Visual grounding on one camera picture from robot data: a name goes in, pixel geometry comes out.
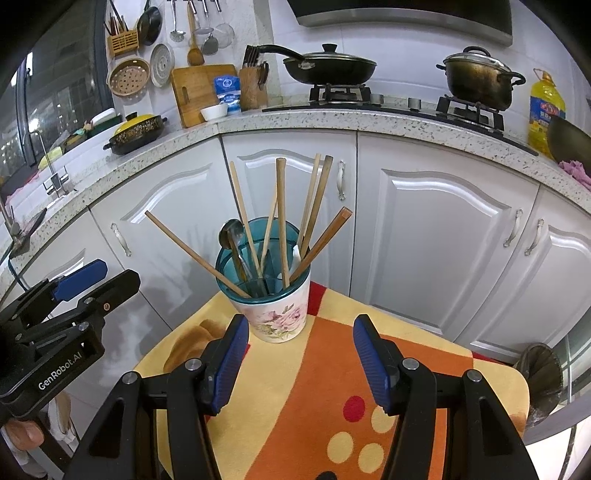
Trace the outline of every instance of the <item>screw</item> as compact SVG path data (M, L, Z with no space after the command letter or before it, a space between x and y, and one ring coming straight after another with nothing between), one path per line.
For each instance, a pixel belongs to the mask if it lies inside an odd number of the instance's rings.
M199 370L201 368L201 360L199 358L192 358L191 360L187 360L185 362L185 368L190 372L195 370Z
M123 377L121 377L121 380L125 385L131 385L132 383L135 383L137 379L138 374L135 372L127 372L123 375Z
M405 358L402 360L402 366L407 370L416 370L420 364L414 358Z
M473 382L479 382L482 380L482 374L478 370L468 370L466 376Z

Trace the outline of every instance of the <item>pan handle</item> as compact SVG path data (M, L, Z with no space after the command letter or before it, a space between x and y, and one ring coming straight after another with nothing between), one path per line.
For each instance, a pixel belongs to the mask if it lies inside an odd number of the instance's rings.
M306 57L297 53L296 51L290 50L289 48L281 47L280 45L259 45L256 48L259 53L277 53L279 55L285 55L299 61L304 61Z
M466 47L466 48L464 48L464 50L462 50L462 52L464 52L464 53L468 53L469 51L479 51L480 53L483 53L487 57L491 56L491 52L489 52L487 49L482 48L482 47L477 47L475 45L473 45L471 47Z
M517 72L500 73L497 75L497 78L498 77L509 77L509 78L517 77L517 80L514 81L513 83L511 83L512 87L514 87L515 85L523 85L526 82L525 77L521 73L517 73Z

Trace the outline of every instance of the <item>cabinet handle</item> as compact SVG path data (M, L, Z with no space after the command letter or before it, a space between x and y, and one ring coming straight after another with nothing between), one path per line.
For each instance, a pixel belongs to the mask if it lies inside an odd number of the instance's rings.
M339 190L339 200L345 201L345 162L339 161L339 174L336 179L336 187Z
M525 250L525 256L529 257L535 247L538 246L540 243L540 237L542 236L542 227L544 226L544 219L541 218L538 220L538 229L535 233L534 241L531 243L530 247Z
M131 257L131 250L127 246L127 242L125 241L125 238L123 238L123 235L121 235L121 232L119 231L119 227L117 227L116 223L111 224L111 230L113 230L113 233L117 237L117 240L119 241L119 243L123 247L123 250L125 250L125 256Z
M503 244L503 247L507 248L507 247L510 247L511 246L511 242L517 236L517 232L519 232L519 225L521 223L521 217L522 216L523 216L523 210L522 209L518 209L515 212L515 225L513 225L513 230L511 231L511 234L509 235L509 238L507 240L505 240L505 243Z

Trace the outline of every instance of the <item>black trash bag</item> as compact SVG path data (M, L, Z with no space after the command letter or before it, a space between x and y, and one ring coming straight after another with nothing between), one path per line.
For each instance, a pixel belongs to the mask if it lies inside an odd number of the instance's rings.
M525 428L544 420L558 405L563 389L558 357L544 343L533 343L513 366L524 376L530 389L530 412Z

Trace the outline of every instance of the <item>table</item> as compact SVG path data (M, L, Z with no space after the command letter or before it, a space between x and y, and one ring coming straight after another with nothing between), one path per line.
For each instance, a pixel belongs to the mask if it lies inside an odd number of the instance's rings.
M380 334L395 337L405 356L410 353L433 371L482 372L523 434L529 392L518 371L474 358L459 345L312 284L302 333L286 343L265 343L251 334L232 398L207 424L224 480L347 480L360 478L360 470L367 474L364 479L379 479L395 419L376 407L356 358L351 326L362 313ZM234 314L218 293L154 347L136 370L143 377L163 373L178 338L206 319L226 327ZM157 419L160 461L171 473L165 412L159 411ZM430 478L441 475L445 432L446 415L438 411Z

